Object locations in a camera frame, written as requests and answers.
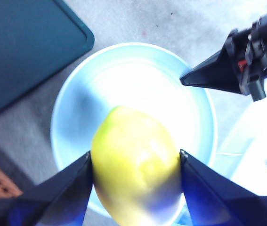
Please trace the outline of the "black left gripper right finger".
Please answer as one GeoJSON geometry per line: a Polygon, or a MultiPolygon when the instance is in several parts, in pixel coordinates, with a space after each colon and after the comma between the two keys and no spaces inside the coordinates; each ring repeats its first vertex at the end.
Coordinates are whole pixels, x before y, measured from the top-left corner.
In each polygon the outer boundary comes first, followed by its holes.
{"type": "Polygon", "coordinates": [[[220,175],[184,150],[182,191],[194,226],[267,226],[267,196],[220,175]]]}

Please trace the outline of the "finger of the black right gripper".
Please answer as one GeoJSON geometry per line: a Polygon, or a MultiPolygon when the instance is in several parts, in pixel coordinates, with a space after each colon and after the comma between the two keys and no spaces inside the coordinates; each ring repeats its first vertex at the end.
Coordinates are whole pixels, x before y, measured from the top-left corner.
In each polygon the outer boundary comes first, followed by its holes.
{"type": "Polygon", "coordinates": [[[227,50],[221,49],[190,72],[182,75],[180,82],[185,86],[242,94],[239,88],[241,72],[238,61],[243,59],[241,50],[230,55],[227,50]]]}

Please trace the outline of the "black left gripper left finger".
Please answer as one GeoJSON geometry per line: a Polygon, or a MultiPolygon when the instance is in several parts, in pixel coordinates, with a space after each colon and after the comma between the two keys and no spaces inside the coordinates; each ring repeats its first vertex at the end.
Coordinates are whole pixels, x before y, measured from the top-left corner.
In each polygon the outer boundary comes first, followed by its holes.
{"type": "Polygon", "coordinates": [[[15,199],[10,226],[81,226],[93,186],[91,154],[15,199]]]}

